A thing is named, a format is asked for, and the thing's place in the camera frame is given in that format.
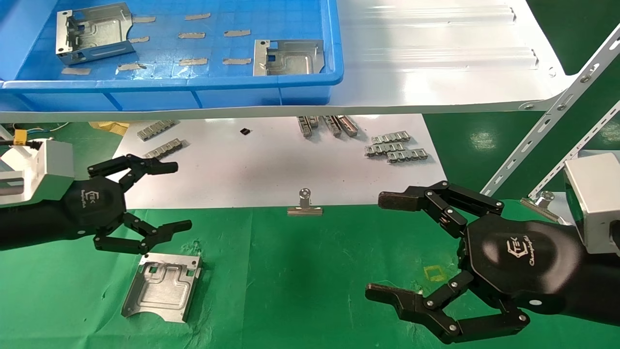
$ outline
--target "sheet metal part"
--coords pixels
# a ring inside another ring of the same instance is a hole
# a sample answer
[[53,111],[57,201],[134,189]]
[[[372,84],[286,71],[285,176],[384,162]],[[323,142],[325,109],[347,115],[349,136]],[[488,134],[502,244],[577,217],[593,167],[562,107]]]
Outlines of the sheet metal part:
[[304,137],[308,138],[312,135],[312,128],[310,127],[310,121],[307,116],[297,116],[297,122],[299,123],[299,130]]
[[152,312],[164,321],[185,323],[201,270],[199,256],[163,253],[142,256],[121,315]]
[[405,146],[400,142],[386,143],[386,144],[373,144],[373,145],[367,145],[364,147],[364,152],[366,156],[368,157],[385,155],[390,152],[401,152],[403,150],[405,150]]
[[407,131],[398,131],[391,134],[384,134],[370,138],[373,144],[392,143],[392,142],[408,142],[411,136]]
[[187,147],[187,145],[188,143],[185,140],[181,141],[178,138],[175,138],[161,147],[157,147],[156,149],[144,154],[144,157],[147,159],[155,158],[157,160],[161,160],[166,156]]
[[124,2],[56,13],[56,56],[72,65],[134,52],[133,25]]
[[179,33],[179,39],[204,39],[206,33]]
[[307,116],[308,122],[310,122],[310,127],[316,129],[319,126],[319,117],[318,116]]
[[150,39],[151,39],[151,37],[137,37],[137,38],[129,39],[129,42],[131,42],[131,43],[147,42]]
[[324,66],[323,40],[254,42],[254,76],[316,74]]
[[332,132],[334,137],[338,138],[342,134],[342,129],[340,129],[340,124],[338,124],[338,118],[333,115],[327,115],[323,117],[323,121],[325,121],[325,125]]
[[138,131],[138,137],[140,137],[141,140],[147,141],[178,123],[179,122],[176,120],[157,121],[155,124]]
[[250,30],[227,30],[224,32],[225,37],[244,37],[250,35]]
[[224,58],[222,63],[225,65],[247,65],[252,63],[251,58]]
[[358,132],[358,128],[357,126],[353,123],[353,121],[351,120],[351,118],[349,118],[346,115],[339,115],[338,117],[338,123],[340,124],[340,128],[342,130],[344,130],[344,132],[349,136],[349,137],[355,137],[357,136],[357,132]]
[[191,59],[186,59],[186,60],[180,60],[179,61],[179,65],[180,66],[186,66],[186,65],[205,65],[207,64],[208,59],[206,58],[191,58]]
[[396,152],[389,152],[386,155],[387,155],[387,162],[389,163],[426,160],[428,158],[428,154],[422,148],[399,150]]

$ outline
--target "silver metal plate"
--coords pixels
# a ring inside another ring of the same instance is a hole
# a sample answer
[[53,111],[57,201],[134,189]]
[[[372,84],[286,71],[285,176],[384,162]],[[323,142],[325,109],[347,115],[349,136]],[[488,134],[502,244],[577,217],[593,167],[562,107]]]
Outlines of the silver metal plate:
[[133,25],[124,2],[59,11],[56,55],[65,65],[134,52],[127,33]]
[[323,66],[323,40],[254,42],[254,76],[316,74]]
[[200,257],[148,253],[140,259],[121,315],[152,312],[167,322],[187,320]]

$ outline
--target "metal hinge part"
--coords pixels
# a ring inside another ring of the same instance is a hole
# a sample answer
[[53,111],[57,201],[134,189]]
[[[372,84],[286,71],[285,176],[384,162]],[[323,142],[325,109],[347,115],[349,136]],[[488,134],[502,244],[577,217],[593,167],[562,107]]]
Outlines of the metal hinge part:
[[121,315],[152,312],[166,322],[185,323],[201,269],[199,256],[163,253],[142,256]]
[[389,163],[426,160],[427,158],[428,158],[428,154],[422,148],[411,149],[411,150],[405,149],[405,150],[399,150],[397,152],[387,153],[387,162]]
[[157,160],[161,160],[164,157],[187,147],[187,145],[188,143],[185,140],[181,141],[178,138],[175,138],[161,147],[157,147],[156,149],[144,154],[144,158],[155,158]]
[[405,146],[402,143],[386,143],[386,144],[374,144],[364,147],[366,156],[378,156],[385,155],[390,152],[398,152],[405,150]]
[[297,122],[299,123],[299,130],[304,137],[308,138],[312,135],[312,128],[307,116],[297,116]]
[[392,143],[392,142],[408,142],[411,136],[407,131],[398,131],[391,134],[379,135],[370,138],[373,144]]
[[353,123],[351,118],[349,118],[346,115],[339,115],[339,116],[337,116],[337,118],[338,118],[338,123],[340,124],[340,127],[345,131],[345,133],[349,137],[357,136],[358,128]]
[[340,129],[340,125],[338,124],[338,118],[333,115],[327,115],[323,117],[323,120],[325,121],[325,125],[327,125],[327,128],[332,132],[332,135],[334,135],[334,137],[336,138],[340,137],[342,130]]
[[177,123],[178,122],[176,120],[161,120],[161,121],[157,121],[155,124],[150,125],[149,127],[143,129],[142,131],[139,131],[138,132],[138,137],[140,137],[140,139],[143,140],[143,141],[147,141],[147,140],[155,137],[156,135],[159,135],[163,131],[171,128],[172,126],[176,125]]

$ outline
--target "green mat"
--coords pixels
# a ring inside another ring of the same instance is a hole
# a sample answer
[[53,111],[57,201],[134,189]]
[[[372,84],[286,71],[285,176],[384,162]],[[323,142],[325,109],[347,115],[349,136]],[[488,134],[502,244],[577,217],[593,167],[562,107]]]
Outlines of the green mat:
[[[98,252],[92,240],[0,253],[0,348],[439,348],[429,332],[364,298],[368,282],[425,294],[457,272],[457,240],[422,213],[326,207],[136,211],[153,225],[192,219],[154,252],[200,254],[203,274],[187,324],[120,315],[138,256]],[[516,202],[505,217],[537,219]],[[471,294],[450,315],[491,314]],[[516,337],[460,348],[616,347],[620,329],[532,315]]]

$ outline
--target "blue plastic tray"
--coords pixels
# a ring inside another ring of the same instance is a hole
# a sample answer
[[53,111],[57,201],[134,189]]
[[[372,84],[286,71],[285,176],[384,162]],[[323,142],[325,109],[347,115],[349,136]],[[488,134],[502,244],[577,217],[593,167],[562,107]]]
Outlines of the blue plastic tray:
[[[344,67],[336,0],[125,0],[134,17],[129,39],[135,53],[71,66],[88,75],[62,74],[55,55],[56,12],[116,0],[0,0],[0,110],[146,111],[329,102]],[[200,20],[187,15],[210,13]],[[227,30],[250,30],[225,37]],[[179,39],[204,32],[204,39]],[[252,76],[254,40],[323,39],[325,67],[318,74]],[[180,66],[181,59],[206,65]],[[146,69],[118,71],[124,63]]]

